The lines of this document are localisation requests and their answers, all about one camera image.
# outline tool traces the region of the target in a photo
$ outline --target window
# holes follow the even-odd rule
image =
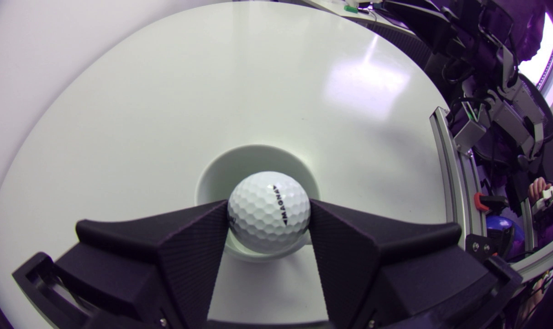
[[[535,86],[541,89],[544,79],[546,79],[550,71],[552,62],[553,24],[550,17],[548,17],[548,13],[546,13],[540,50],[538,50],[538,53],[531,60],[520,63],[519,69]]]

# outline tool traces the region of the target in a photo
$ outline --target metal frame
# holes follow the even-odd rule
[[[437,107],[431,115],[431,127],[435,135],[439,162],[445,187],[445,205],[447,222],[461,225],[463,234],[459,246],[465,248],[468,234],[486,236],[485,215],[475,209],[473,196],[481,192],[477,166],[473,152],[458,152],[452,134],[449,131],[446,115],[449,110]],[[526,233],[526,248],[532,250],[537,237],[532,228],[532,211],[528,200],[522,203],[522,216]],[[553,267],[553,241],[524,260],[512,265],[522,276],[522,283],[537,277]]]
[[[449,110],[437,107],[430,120],[443,174],[447,222],[461,225],[463,234],[458,244],[465,248],[465,238],[469,234],[486,236],[487,227],[485,215],[475,208],[473,202],[475,193],[481,192],[473,152],[458,152],[447,125],[447,114]]]

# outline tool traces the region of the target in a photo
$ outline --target blue object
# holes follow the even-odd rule
[[[488,216],[485,219],[487,223],[487,228],[497,229],[503,231],[506,228],[512,227],[514,225],[514,241],[524,241],[524,231],[519,225],[512,221],[512,219],[502,217],[502,216]]]

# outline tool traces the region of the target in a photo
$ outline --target golf ball dimple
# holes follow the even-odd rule
[[[230,229],[245,247],[275,254],[294,245],[307,231],[311,207],[292,177],[262,171],[246,177],[228,200]]]

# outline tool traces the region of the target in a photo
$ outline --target desk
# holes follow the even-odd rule
[[[99,58],[34,127],[0,190],[0,306],[16,328],[49,327],[11,273],[57,259],[82,218],[122,221],[195,204],[201,173],[247,144],[295,154],[322,200],[444,223],[428,118],[446,104],[395,46],[326,12],[272,2],[191,9]],[[224,254],[209,318],[327,318],[310,245],[247,264]]]

